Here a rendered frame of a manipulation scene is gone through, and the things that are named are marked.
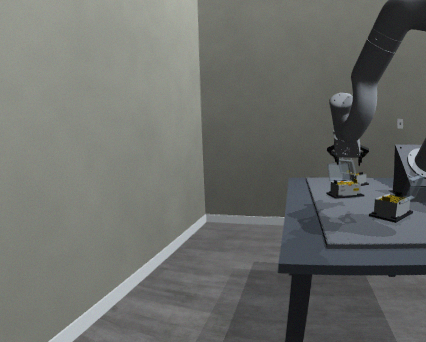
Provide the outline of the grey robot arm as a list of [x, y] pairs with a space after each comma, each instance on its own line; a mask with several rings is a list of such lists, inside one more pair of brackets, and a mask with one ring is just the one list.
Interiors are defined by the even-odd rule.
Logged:
[[[388, 0], [352, 70], [353, 96], [338, 93], [330, 98], [337, 139], [354, 143], [368, 128], [376, 111], [378, 82], [409, 30], [426, 31], [426, 0]], [[421, 148], [409, 153], [407, 162], [426, 179], [426, 138]]]

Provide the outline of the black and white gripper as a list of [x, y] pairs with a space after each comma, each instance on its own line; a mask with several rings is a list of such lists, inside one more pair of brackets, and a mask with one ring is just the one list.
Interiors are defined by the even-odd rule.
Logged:
[[[334, 151], [335, 152], [334, 152]], [[363, 152], [360, 152], [363, 150]], [[341, 141], [334, 136], [334, 145], [327, 148], [327, 152], [334, 157], [335, 162], [339, 165], [340, 158], [358, 158], [358, 165], [362, 163], [362, 158], [369, 152], [369, 148], [360, 145], [359, 139], [354, 143]], [[338, 160], [337, 160], [338, 159]]]

